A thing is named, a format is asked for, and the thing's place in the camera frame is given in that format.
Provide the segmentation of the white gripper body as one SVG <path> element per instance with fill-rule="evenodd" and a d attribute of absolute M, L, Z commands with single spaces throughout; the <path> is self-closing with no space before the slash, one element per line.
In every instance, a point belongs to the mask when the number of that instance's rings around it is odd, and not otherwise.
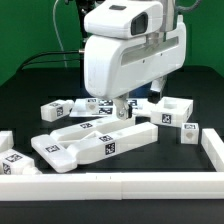
<path fill-rule="evenodd" d="M 90 95 L 114 99 L 179 69 L 185 60 L 186 26 L 177 22 L 165 42 L 146 37 L 119 40 L 92 35 L 85 46 L 84 81 Z"/>

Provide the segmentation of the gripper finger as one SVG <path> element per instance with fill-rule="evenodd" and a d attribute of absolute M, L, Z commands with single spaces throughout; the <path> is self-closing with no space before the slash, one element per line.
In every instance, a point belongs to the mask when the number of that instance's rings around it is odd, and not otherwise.
<path fill-rule="evenodd" d="M 131 117 L 131 107 L 127 101 L 127 94 L 121 95 L 115 99 L 115 106 L 116 106 L 116 115 L 121 120 L 126 120 Z"/>
<path fill-rule="evenodd" d="M 154 92 L 161 92 L 166 84 L 166 80 L 167 80 L 166 76 L 153 80 L 151 83 L 150 90 Z"/>

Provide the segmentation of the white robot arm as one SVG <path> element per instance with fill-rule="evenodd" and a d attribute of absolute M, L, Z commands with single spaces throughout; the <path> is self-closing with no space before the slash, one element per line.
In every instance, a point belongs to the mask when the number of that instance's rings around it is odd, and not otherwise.
<path fill-rule="evenodd" d="M 84 18 L 88 93 L 111 100 L 120 119 L 132 116 L 129 92 L 183 65 L 186 27 L 175 0 L 106 0 Z"/>

